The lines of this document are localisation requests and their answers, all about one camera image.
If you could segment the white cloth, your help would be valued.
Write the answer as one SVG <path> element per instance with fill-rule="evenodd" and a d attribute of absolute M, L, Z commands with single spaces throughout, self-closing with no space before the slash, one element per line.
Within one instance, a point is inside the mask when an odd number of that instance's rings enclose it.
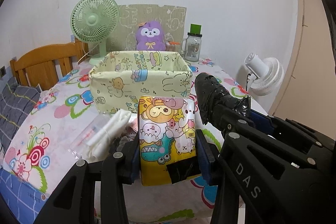
<path fill-rule="evenodd" d="M 121 135 L 131 118 L 131 112 L 118 110 L 92 137 L 86 141 L 83 158 L 88 162 L 100 161 L 109 153 L 110 144 Z"/>

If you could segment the clear plastic zip bag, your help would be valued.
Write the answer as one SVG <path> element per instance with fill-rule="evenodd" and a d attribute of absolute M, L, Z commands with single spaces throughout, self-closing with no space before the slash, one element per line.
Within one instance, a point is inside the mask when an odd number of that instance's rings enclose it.
<path fill-rule="evenodd" d="M 83 159 L 83 152 L 87 148 L 86 141 L 92 137 L 103 125 L 109 120 L 111 116 L 106 114 L 99 114 L 93 121 L 86 126 L 86 128 L 76 137 L 70 144 L 69 151 L 76 159 Z"/>

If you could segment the yellow cartoon tissue pack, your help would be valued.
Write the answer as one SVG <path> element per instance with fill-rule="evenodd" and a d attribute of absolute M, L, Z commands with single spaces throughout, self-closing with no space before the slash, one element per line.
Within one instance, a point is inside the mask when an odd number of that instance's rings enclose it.
<path fill-rule="evenodd" d="M 198 173 L 192 99 L 141 97 L 138 134 L 144 186 L 175 184 Z"/>

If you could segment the yellow cartoon fabric storage box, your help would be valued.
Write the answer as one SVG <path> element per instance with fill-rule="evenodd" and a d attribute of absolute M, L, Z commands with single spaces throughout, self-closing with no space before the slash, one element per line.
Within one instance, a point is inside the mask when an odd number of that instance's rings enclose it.
<path fill-rule="evenodd" d="M 108 53 L 89 72 L 97 110 L 136 113 L 140 98 L 188 98 L 193 73 L 177 52 L 117 51 Z"/>

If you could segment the beige wooden door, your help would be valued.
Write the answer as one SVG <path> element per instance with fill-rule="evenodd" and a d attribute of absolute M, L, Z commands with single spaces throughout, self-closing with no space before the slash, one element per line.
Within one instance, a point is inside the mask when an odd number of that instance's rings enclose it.
<path fill-rule="evenodd" d="M 322 0 L 298 0 L 293 49 L 269 113 L 335 138 L 335 62 Z"/>

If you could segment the white standing fan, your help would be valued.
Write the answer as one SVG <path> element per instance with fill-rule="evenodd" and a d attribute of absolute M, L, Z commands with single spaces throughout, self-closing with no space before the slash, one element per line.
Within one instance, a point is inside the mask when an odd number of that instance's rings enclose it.
<path fill-rule="evenodd" d="M 275 57 L 260 59 L 250 53 L 244 60 L 245 66 L 254 75 L 250 89 L 257 96 L 266 96 L 276 90 L 284 79 L 284 68 Z"/>

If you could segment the floral tablecloth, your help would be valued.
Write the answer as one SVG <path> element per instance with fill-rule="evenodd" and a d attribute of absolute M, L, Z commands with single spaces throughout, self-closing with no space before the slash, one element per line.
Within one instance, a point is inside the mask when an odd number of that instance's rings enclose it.
<path fill-rule="evenodd" d="M 19 223 L 33 223 L 70 170 L 72 141 L 98 115 L 89 89 L 91 65 L 83 62 L 38 99 L 17 123 L 1 169 L 1 195 Z M 207 223 L 217 189 L 201 177 L 177 184 L 124 188 L 131 223 Z"/>

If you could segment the grey plaid pillow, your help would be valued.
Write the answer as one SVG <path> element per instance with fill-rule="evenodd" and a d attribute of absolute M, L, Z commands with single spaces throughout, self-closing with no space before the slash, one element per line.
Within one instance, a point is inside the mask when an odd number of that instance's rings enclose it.
<path fill-rule="evenodd" d="M 0 134 L 3 153 L 6 153 L 18 129 L 37 104 L 40 90 L 18 84 L 11 77 L 1 91 Z"/>

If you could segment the glass jar green lid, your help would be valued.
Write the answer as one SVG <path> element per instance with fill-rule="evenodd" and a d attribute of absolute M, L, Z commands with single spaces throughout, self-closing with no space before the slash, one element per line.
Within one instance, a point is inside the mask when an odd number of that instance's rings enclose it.
<path fill-rule="evenodd" d="M 187 38 L 182 42 L 182 55 L 186 61 L 197 62 L 199 60 L 202 43 L 201 28 L 201 25 L 190 24 Z"/>

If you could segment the wooden chair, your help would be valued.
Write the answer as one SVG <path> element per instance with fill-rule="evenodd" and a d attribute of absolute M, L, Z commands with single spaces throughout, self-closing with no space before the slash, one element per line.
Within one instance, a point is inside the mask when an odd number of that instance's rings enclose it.
<path fill-rule="evenodd" d="M 61 76 L 74 68 L 73 61 L 81 61 L 88 46 L 76 39 L 66 44 L 50 44 L 35 48 L 19 59 L 10 60 L 13 76 L 22 86 L 40 86 L 49 90 L 59 80 L 56 67 L 60 66 Z"/>

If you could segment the cotton swab container orange lid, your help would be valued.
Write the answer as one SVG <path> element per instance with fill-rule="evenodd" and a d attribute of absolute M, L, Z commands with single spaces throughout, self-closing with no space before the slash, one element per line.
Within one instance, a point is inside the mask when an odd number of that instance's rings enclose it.
<path fill-rule="evenodd" d="M 181 51 L 181 43 L 180 42 L 168 41 L 166 43 L 166 50 L 170 51 L 170 52 L 180 52 Z"/>

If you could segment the beige cartoon cardboard panel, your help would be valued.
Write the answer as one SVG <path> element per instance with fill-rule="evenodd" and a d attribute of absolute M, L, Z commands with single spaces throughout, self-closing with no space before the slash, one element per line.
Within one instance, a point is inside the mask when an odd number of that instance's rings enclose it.
<path fill-rule="evenodd" d="M 116 29 L 106 42 L 106 50 L 133 51 L 136 49 L 135 34 L 139 25 L 158 21 L 164 30 L 164 40 L 181 42 L 185 32 L 187 8 L 169 5 L 120 5 L 120 19 Z"/>

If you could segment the purple plush toy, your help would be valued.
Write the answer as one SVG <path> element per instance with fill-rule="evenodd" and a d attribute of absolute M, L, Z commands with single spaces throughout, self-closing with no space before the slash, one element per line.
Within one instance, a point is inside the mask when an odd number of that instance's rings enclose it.
<path fill-rule="evenodd" d="M 138 51 L 165 51 L 164 31 L 158 21 L 149 21 L 139 26 L 135 39 Z"/>

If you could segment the green desk fan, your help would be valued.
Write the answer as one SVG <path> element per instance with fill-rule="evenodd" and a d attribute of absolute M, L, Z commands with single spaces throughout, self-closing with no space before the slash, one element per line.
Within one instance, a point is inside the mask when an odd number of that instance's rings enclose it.
<path fill-rule="evenodd" d="M 70 25 L 75 38 L 99 47 L 98 54 L 90 58 L 90 64 L 96 65 L 106 56 L 106 41 L 119 19 L 120 10 L 115 0 L 80 0 L 73 8 Z"/>

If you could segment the wall power socket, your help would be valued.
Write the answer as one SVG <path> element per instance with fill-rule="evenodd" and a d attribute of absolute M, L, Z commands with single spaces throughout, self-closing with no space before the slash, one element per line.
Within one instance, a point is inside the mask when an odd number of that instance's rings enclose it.
<path fill-rule="evenodd" d="M 6 68 L 3 66 L 0 69 L 0 77 L 2 78 L 6 74 Z"/>

